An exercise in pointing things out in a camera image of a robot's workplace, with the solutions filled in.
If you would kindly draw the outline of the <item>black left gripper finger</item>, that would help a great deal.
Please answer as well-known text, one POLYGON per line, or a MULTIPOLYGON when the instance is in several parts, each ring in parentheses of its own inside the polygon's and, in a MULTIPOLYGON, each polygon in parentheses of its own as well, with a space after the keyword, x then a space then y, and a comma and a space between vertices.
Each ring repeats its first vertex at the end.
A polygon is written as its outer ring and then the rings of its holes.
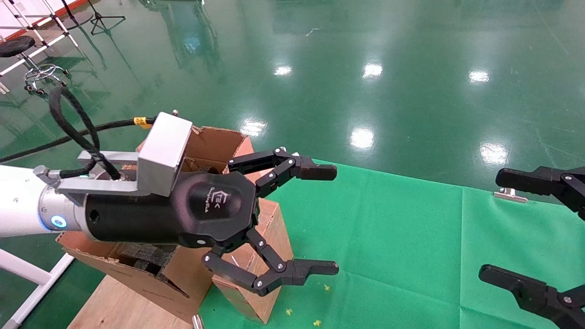
POLYGON ((338 264, 334 261, 282 260, 254 228, 247 231, 243 242, 249 244, 269 267, 262 275, 257 276, 251 271, 223 260, 224 250, 219 246, 214 246, 202 257, 203 264, 215 275, 261 297, 283 285, 302 286, 310 275, 334 276, 339 272, 338 264))
POLYGON ((293 155, 283 148, 254 152, 228 161, 230 172, 243 175, 267 170, 255 181, 255 195, 265 198, 292 178, 333 181, 338 169, 334 165, 317 164, 308 156, 293 155))

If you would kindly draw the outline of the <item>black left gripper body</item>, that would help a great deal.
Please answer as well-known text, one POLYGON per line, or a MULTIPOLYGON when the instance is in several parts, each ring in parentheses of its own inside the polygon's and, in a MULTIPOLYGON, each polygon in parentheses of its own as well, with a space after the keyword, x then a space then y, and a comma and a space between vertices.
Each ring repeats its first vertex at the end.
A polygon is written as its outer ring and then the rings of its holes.
POLYGON ((234 250, 258 215, 256 186, 239 172, 183 172, 169 196, 90 194, 85 204, 89 234, 98 241, 188 248, 234 250))

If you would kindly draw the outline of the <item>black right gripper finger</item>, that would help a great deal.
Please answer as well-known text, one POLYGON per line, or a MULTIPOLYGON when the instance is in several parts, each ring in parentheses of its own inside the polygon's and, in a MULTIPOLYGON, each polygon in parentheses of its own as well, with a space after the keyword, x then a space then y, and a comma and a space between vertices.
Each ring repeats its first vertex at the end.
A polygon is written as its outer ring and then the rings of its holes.
POLYGON ((520 309, 543 317, 560 329, 585 327, 584 285, 560 292, 543 281, 489 264, 480 268, 479 279, 508 290, 520 309))
POLYGON ((569 170, 540 166, 534 171, 500 169, 496 185, 503 188, 554 196, 581 219, 585 218, 585 168, 569 170))

